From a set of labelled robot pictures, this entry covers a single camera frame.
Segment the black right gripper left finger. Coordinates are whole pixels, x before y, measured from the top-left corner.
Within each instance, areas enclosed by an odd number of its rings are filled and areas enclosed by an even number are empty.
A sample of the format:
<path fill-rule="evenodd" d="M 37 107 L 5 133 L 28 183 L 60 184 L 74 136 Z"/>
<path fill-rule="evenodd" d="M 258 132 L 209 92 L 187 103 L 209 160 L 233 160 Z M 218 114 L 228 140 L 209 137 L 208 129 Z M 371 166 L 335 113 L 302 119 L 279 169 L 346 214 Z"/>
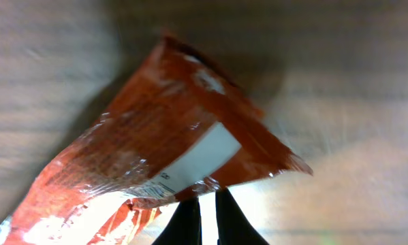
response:
<path fill-rule="evenodd" d="M 182 201 L 166 228 L 152 245 L 202 245 L 202 224 L 198 198 Z"/>

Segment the red Top chocolate bar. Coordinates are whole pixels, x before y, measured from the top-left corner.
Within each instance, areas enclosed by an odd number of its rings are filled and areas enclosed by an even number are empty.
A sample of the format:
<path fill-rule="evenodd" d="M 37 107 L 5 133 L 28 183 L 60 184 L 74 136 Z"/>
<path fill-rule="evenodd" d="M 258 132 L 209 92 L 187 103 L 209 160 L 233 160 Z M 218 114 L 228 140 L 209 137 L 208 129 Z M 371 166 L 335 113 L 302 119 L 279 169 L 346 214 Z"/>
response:
<path fill-rule="evenodd" d="M 103 114 L 40 172 L 0 244 L 128 244 L 160 208 L 312 169 L 212 61 L 164 36 Z"/>

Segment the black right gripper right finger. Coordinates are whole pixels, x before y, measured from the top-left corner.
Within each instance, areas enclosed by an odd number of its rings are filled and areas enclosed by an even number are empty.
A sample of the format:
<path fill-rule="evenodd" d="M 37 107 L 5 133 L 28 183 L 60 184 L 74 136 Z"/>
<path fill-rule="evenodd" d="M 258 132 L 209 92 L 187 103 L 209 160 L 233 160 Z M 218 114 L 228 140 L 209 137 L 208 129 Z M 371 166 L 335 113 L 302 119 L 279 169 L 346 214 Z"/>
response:
<path fill-rule="evenodd" d="M 269 245 L 253 228 L 228 189 L 215 193 L 218 245 Z"/>

